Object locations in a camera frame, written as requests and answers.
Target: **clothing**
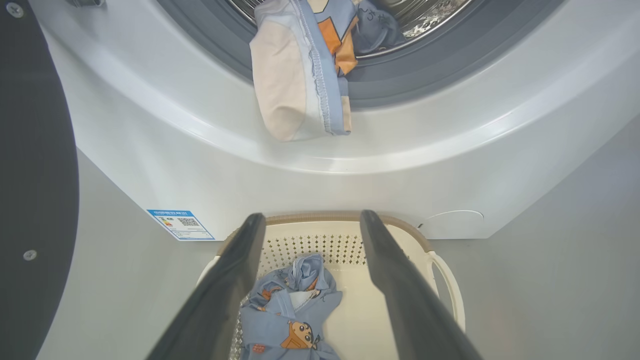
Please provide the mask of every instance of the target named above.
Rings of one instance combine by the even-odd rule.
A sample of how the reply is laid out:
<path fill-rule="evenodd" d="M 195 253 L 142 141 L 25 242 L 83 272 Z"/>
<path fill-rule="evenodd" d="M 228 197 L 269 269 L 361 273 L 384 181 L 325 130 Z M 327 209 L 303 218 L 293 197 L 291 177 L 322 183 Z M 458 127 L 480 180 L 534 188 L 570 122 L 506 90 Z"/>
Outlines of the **clothing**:
<path fill-rule="evenodd" d="M 253 84 L 267 130 L 282 142 L 350 134 L 350 109 L 343 114 L 346 87 L 337 74 L 351 66 L 342 43 L 334 49 L 340 54 L 336 63 L 306 0 L 267 0 L 255 8 L 255 18 L 258 32 L 249 43 Z"/>
<path fill-rule="evenodd" d="M 358 65 L 351 38 L 351 30 L 358 22 L 355 6 L 351 0 L 307 1 L 316 16 L 324 42 L 335 58 L 336 74 L 348 74 Z"/>
<path fill-rule="evenodd" d="M 240 308 L 241 358 L 339 360 L 324 341 L 322 324 L 341 300 L 319 254 L 268 273 Z"/>
<path fill-rule="evenodd" d="M 391 48 L 406 41 L 393 16 L 379 10 L 369 0 L 357 4 L 358 22 L 353 30 L 356 54 L 369 54 L 380 48 Z"/>

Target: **white plastic laundry basket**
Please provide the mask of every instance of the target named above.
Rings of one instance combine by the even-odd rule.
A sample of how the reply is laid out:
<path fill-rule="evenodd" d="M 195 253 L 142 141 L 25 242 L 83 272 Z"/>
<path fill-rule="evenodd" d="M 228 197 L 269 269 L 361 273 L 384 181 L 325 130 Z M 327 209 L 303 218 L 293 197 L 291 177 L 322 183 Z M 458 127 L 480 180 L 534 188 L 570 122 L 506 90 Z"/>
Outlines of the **white plastic laundry basket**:
<path fill-rule="evenodd" d="M 452 302 L 453 316 L 465 330 L 465 310 L 458 283 L 451 270 L 428 240 L 414 227 L 394 217 L 380 216 L 407 257 L 415 264 L 431 288 L 438 293 L 433 273 L 442 273 Z M 359 213 L 313 213 L 266 219 L 267 229 L 260 254 L 258 278 L 291 265 L 300 255 L 320 253 L 342 291 L 342 302 L 324 324 L 326 342 L 342 360 L 397 359 L 396 344 L 382 292 L 369 277 L 362 246 Z M 202 271 L 198 282 L 217 262 L 231 234 L 216 256 Z M 234 333 L 229 359 L 239 359 L 242 328 Z"/>

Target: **qr code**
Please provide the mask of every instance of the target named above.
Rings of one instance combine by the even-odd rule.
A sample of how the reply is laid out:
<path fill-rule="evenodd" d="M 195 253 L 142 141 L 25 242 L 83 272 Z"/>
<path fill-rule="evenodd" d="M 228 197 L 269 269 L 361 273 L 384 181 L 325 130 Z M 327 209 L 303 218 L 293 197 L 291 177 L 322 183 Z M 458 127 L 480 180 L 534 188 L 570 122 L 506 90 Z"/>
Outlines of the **qr code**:
<path fill-rule="evenodd" d="M 200 226 L 200 224 L 192 218 L 178 218 L 178 221 L 180 221 L 184 226 Z"/>

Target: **basket rim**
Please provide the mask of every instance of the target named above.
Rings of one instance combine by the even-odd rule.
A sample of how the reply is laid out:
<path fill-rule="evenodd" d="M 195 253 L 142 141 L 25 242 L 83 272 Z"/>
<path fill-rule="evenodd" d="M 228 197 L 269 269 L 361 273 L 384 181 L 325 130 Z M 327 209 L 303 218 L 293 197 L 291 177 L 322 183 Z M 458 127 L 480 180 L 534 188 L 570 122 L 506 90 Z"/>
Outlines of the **basket rim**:
<path fill-rule="evenodd" d="M 396 217 L 392 217 L 389 215 L 379 215 L 380 220 L 385 225 L 391 225 L 394 227 L 403 230 L 404 232 L 411 235 L 415 241 L 420 244 L 424 252 L 433 251 L 433 247 L 427 238 L 414 226 L 411 226 L 408 222 L 400 220 Z M 283 224 L 295 224 L 301 222 L 360 222 L 360 212 L 359 211 L 324 211 L 318 213 L 300 213 L 300 214 L 289 214 L 289 215 L 277 215 L 273 217 L 266 218 L 266 225 L 283 225 Z M 221 256 L 229 241 L 236 235 L 238 229 L 234 230 L 225 241 L 222 243 L 220 249 L 218 249 L 218 256 Z"/>

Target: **washing machine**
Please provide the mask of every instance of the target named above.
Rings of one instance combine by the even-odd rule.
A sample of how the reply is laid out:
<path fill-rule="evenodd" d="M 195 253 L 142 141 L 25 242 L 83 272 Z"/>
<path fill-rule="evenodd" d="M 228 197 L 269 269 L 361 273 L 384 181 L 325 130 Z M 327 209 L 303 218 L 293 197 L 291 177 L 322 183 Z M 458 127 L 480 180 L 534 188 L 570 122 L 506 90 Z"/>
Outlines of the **washing machine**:
<path fill-rule="evenodd" d="M 79 3 L 32 0 L 76 144 L 158 226 L 193 217 L 178 240 L 359 209 L 487 238 L 640 113 L 637 1 L 386 2 L 408 41 L 348 75 L 351 135 L 291 143 L 252 87 L 258 2 Z"/>

